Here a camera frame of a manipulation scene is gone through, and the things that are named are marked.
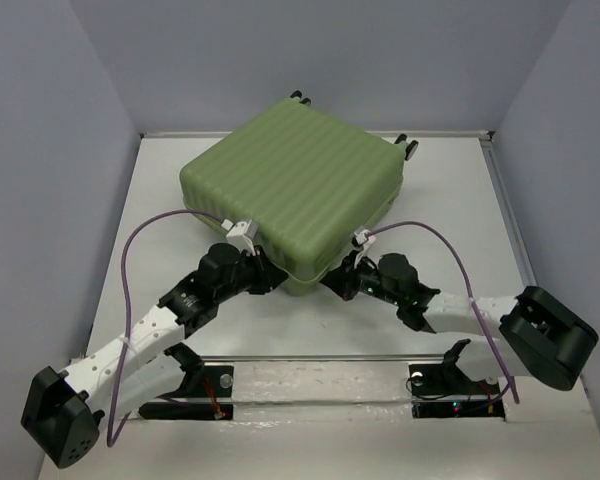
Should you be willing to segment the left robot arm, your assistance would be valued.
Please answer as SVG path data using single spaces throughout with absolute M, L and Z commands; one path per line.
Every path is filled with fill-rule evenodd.
M 196 270 L 180 280 L 122 335 L 90 356 L 56 371 L 47 366 L 32 379 L 21 425 L 59 469 L 80 461 L 104 428 L 141 404 L 173 391 L 195 392 L 204 363 L 185 345 L 218 313 L 246 292 L 265 295 L 286 272 L 261 247 L 253 254 L 216 243 Z

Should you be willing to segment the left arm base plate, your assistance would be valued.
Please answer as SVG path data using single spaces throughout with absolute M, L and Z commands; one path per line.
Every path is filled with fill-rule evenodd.
M 207 365 L 196 383 L 143 404 L 137 416 L 159 421 L 231 421 L 233 385 L 233 366 Z

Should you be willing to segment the green suitcase with blue lining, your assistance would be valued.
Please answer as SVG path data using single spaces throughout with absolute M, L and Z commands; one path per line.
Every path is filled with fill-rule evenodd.
M 356 230 L 388 213 L 417 146 L 322 113 L 294 91 L 180 170 L 183 204 L 253 220 L 256 244 L 288 275 L 284 289 L 301 296 L 348 253 Z

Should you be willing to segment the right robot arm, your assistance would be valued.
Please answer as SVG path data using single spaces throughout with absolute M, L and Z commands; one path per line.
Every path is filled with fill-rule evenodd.
M 415 332 L 461 334 L 440 368 L 442 384 L 453 392 L 505 374 L 569 391 L 599 341 L 592 326 L 540 287 L 505 297 L 450 294 L 422 283 L 400 253 L 373 262 L 351 252 L 321 282 L 345 301 L 362 293 L 393 305 Z

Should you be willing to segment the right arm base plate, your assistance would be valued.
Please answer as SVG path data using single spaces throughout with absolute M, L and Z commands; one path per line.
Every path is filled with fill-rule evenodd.
M 443 364 L 412 364 L 405 381 L 415 419 L 505 419 L 498 383 L 472 381 Z

